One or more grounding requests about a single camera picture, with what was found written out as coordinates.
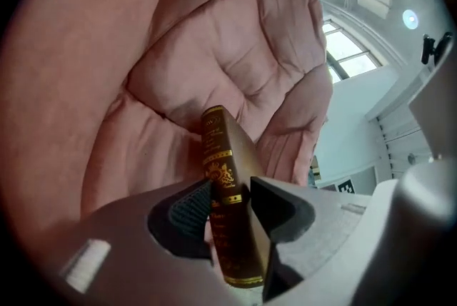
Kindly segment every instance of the pink quilted fabric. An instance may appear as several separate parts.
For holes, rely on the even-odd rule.
[[[223,104],[305,185],[332,87],[318,0],[24,0],[1,50],[1,195],[34,256],[113,200],[202,176]]]

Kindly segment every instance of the gold emblem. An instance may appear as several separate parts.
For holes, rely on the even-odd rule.
[[[207,178],[220,184],[230,184],[233,182],[233,172],[227,168],[227,164],[223,164],[222,168],[219,167],[219,163],[211,163],[208,167],[208,171],[205,171]]]

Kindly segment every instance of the book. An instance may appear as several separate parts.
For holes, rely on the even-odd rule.
[[[201,118],[204,173],[211,180],[211,232],[224,280],[238,288],[263,284],[249,225],[251,176],[263,176],[252,140],[223,107]]]

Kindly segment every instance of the ceiling light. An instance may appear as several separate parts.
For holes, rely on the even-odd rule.
[[[417,29],[419,26],[419,19],[412,10],[406,9],[403,12],[403,23],[409,29]]]

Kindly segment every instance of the window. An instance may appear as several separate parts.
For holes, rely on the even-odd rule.
[[[328,67],[328,71],[330,71],[331,80],[332,80],[332,83],[333,83],[333,84],[338,83],[339,81],[341,81],[341,78],[340,78],[340,77],[338,76],[338,74],[333,70],[333,68]]]
[[[366,73],[367,71],[376,69],[376,65],[367,55],[359,56],[358,58],[352,58],[350,60],[343,61],[340,63],[350,78],[353,76]]]
[[[333,83],[381,66],[365,46],[334,22],[327,21],[322,30],[327,38],[327,64]]]

